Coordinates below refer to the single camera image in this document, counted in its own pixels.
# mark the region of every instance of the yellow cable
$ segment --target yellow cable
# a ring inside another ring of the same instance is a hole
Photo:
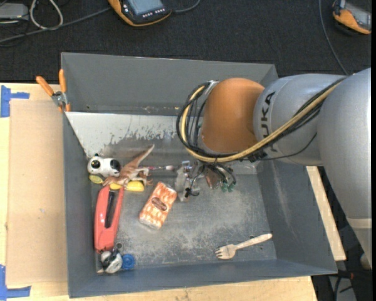
[[[336,88],[340,82],[338,82],[336,85],[332,86],[328,90],[326,90],[324,93],[322,93],[318,98],[316,98],[314,101],[312,101],[309,105],[307,105],[302,111],[300,111],[298,114],[296,114],[294,117],[292,117],[287,123],[283,124],[280,126],[278,129],[276,129],[274,132],[272,132],[270,135],[268,135],[266,138],[263,140],[257,142],[255,145],[252,147],[243,150],[242,152],[239,152],[237,154],[233,154],[231,156],[226,156],[226,157],[219,157],[219,158],[214,158],[214,157],[207,157],[207,156],[202,156],[199,155],[198,153],[194,152],[192,149],[189,149],[185,147],[185,149],[190,153],[192,156],[194,156],[196,159],[199,159],[202,162],[231,162],[235,161],[237,159],[242,159],[250,154],[252,154],[254,151],[258,150],[262,146],[266,145],[268,142],[271,140],[275,139],[277,136],[279,136],[282,132],[287,130],[289,127],[291,127],[293,124],[297,123],[301,118],[303,118],[307,113],[309,113],[313,108],[315,108],[319,103],[324,101],[324,99],[329,96],[329,94]],[[198,89],[192,96],[191,99],[194,99],[194,97],[204,88],[205,86],[201,87]],[[182,114],[181,117],[181,136],[184,142],[187,142],[186,136],[185,136],[185,120],[187,118],[188,110],[190,109],[191,105],[189,105],[185,110],[184,113]]]

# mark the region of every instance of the small figurine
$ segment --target small figurine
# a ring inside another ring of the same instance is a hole
[[[146,186],[150,168],[139,167],[139,164],[151,153],[154,147],[154,145],[150,146],[135,159],[124,165],[118,176],[108,176],[102,185],[107,186],[111,183],[117,183],[123,187],[126,187],[129,181],[142,181]]]

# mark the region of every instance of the white plastic fork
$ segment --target white plastic fork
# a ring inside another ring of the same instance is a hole
[[[239,250],[241,248],[246,248],[247,246],[251,246],[251,245],[255,245],[255,244],[258,244],[258,243],[265,242],[265,241],[271,239],[272,236],[273,235],[271,233],[268,233],[268,234],[259,235],[255,238],[251,238],[248,241],[244,241],[244,242],[241,242],[241,243],[236,244],[236,245],[235,244],[228,244],[228,245],[222,246],[221,248],[218,248],[215,251],[215,253],[216,253],[216,256],[219,259],[228,260],[228,259],[234,257],[234,255],[236,254],[236,250]]]

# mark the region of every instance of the panda toy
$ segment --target panda toy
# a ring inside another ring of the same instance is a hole
[[[87,166],[89,174],[101,174],[103,177],[120,175],[121,165],[116,159],[93,156]]]

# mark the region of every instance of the black carpet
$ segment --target black carpet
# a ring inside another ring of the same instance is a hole
[[[58,83],[62,52],[267,63],[276,66],[279,77],[351,75],[371,67],[372,34],[339,29],[332,16],[334,0],[200,0],[190,11],[142,28],[120,19],[107,0],[55,1],[65,24],[105,11],[42,32],[30,21],[0,24],[0,82],[35,82],[41,75],[49,83]],[[162,1],[172,9],[189,8],[197,2]],[[347,1],[372,12],[372,0]],[[8,2],[29,7],[32,0]],[[34,17],[43,26],[58,24],[57,12],[48,0],[39,2]],[[336,219],[343,219],[340,205],[334,198],[329,200]],[[338,222],[339,229],[344,226]],[[353,251],[348,254],[354,260],[360,256]],[[333,300],[329,284],[323,278],[314,279],[319,300]],[[353,284],[358,301],[371,300],[371,280]]]

